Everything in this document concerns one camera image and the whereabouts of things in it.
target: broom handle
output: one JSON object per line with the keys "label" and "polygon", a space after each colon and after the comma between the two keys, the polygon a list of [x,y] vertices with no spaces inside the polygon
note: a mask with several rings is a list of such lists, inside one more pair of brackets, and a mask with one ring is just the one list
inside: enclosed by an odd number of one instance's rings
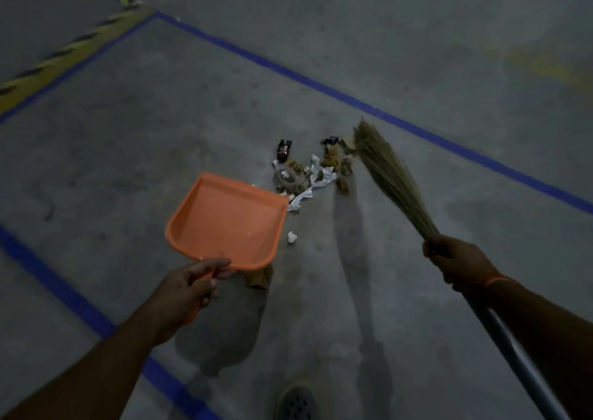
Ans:
{"label": "broom handle", "polygon": [[544,418],[570,420],[570,416],[507,325],[484,304],[464,297]]}

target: broom bristles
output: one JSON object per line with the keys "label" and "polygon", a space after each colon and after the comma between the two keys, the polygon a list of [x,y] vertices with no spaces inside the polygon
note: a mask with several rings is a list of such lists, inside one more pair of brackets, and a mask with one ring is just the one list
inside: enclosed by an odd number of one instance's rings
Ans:
{"label": "broom bristles", "polygon": [[438,232],[403,161],[364,119],[354,128],[356,152],[377,186],[399,207],[423,238]]}

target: blue line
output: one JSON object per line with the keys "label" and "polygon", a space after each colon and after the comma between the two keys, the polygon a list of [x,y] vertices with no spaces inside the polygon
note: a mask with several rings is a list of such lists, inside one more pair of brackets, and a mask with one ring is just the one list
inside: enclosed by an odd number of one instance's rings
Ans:
{"label": "blue line", "polygon": [[123,33],[121,36],[116,37],[115,39],[103,44],[92,55],[90,55],[89,57],[86,57],[81,62],[78,62],[75,65],[73,65],[72,67],[70,67],[70,69],[63,72],[62,75],[58,76],[51,83],[49,83],[47,86],[44,86],[39,91],[29,95],[27,98],[25,98],[22,102],[20,102],[14,108],[9,109],[8,111],[4,112],[2,115],[0,115],[0,125],[2,125],[4,122],[6,122],[10,117],[14,116],[21,109],[25,108],[27,105],[29,105],[32,102],[34,102],[35,100],[37,100],[43,94],[46,94],[49,91],[53,90],[54,88],[56,88],[57,86],[62,84],[64,81],[69,79],[72,75],[81,71],[87,64],[90,64],[93,61],[95,61],[98,57],[100,57],[102,54],[104,54],[106,51],[108,51],[116,43],[118,43],[121,40],[127,38],[128,36],[134,34],[140,28],[142,28],[144,25],[146,25],[147,23],[149,23],[152,19],[154,19],[156,17],[157,17],[156,13],[153,12],[151,15],[149,15],[147,18],[143,19],[142,21],[138,22],[136,25],[134,25],[128,31]]}
{"label": "blue line", "polygon": [[260,57],[255,53],[248,52],[247,50],[233,45],[225,41],[224,39],[220,39],[219,37],[207,34],[202,30],[199,30],[198,28],[188,25],[186,23],[178,22],[174,18],[163,12],[157,12],[157,17],[159,19],[164,20],[168,24],[181,28],[189,34],[193,34],[194,36],[200,37],[201,39],[204,39],[210,42],[211,44],[214,44],[220,48],[228,50],[229,52],[244,57],[249,61],[259,64],[260,66],[270,69],[278,74],[281,74],[284,77],[290,78],[296,82],[304,84],[305,86],[309,86],[311,89],[315,89],[316,91],[321,92],[322,94],[329,95],[331,98],[336,99],[339,102],[346,103],[347,105],[350,105],[356,109],[360,109],[361,111],[366,112],[371,116],[378,117],[379,119],[386,121],[388,124],[395,125],[396,127],[401,128],[402,130],[408,131],[409,133],[418,136],[421,139],[425,139],[426,141],[440,146],[441,148],[444,148],[469,161],[475,162],[476,164],[479,164],[487,169],[493,170],[497,173],[500,173],[501,175],[509,177],[510,179],[513,179],[518,183],[522,183],[526,186],[529,186],[532,189],[535,189],[536,191],[549,195],[557,200],[560,200],[561,202],[566,203],[567,205],[575,207],[576,209],[580,209],[581,211],[586,212],[587,214],[593,214],[593,204],[585,199],[577,197],[576,195],[573,195],[567,191],[563,191],[562,189],[551,184],[544,183],[543,181],[540,181],[518,170],[511,169],[505,164],[495,161],[487,156],[481,155],[471,150],[470,148],[456,144],[455,142],[449,141],[448,139],[442,138],[441,136],[427,131],[423,128],[420,128],[415,124],[411,124],[410,122],[395,117],[378,108],[375,108],[374,106],[371,106],[368,103],[361,102],[360,100],[351,97],[350,95],[346,95],[345,93],[340,92],[337,89],[334,89],[318,81],[315,81],[314,79],[305,77],[304,75],[290,70],[285,66],[276,64],[264,57]]}
{"label": "blue line", "polygon": [[[0,225],[0,247],[17,261],[23,269],[33,275],[47,290],[74,312],[100,337],[106,338],[116,326],[86,298],[70,287],[60,276],[51,270],[35,253],[19,242],[9,231]],[[158,361],[149,357],[142,374],[163,395],[165,395],[185,415],[199,420],[221,420],[206,404],[194,398],[182,382],[175,379]]]}

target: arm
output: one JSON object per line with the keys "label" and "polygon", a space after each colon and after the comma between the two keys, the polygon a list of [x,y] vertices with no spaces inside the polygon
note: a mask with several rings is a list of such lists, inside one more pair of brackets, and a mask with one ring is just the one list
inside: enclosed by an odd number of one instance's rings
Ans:
{"label": "arm", "polygon": [[194,280],[229,264],[228,259],[208,259],[171,271],[114,334],[3,420],[119,419],[152,348],[171,339],[197,303],[205,306],[210,297],[216,298],[217,279],[229,272]]}
{"label": "arm", "polygon": [[569,415],[591,418],[593,406],[593,325],[524,288],[500,279],[493,264],[475,245],[433,236],[423,245],[445,282],[482,300],[507,324],[538,366]]}

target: shoe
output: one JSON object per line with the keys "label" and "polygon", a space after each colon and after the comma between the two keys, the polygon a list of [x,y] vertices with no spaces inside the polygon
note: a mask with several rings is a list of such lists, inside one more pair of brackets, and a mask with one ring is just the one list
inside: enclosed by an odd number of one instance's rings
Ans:
{"label": "shoe", "polygon": [[274,420],[320,420],[313,391],[303,381],[288,385],[278,397]]}

